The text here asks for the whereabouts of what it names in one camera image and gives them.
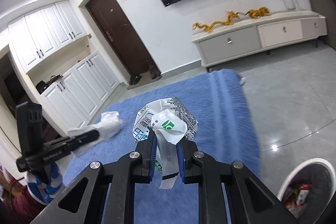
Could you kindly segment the blue white gloved left hand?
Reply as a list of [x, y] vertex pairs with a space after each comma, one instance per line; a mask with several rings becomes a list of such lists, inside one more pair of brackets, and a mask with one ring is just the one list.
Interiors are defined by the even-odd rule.
[[53, 162], [46, 168], [46, 183], [37, 174], [25, 174], [29, 194], [42, 205], [48, 205], [64, 189], [63, 176], [57, 163]]

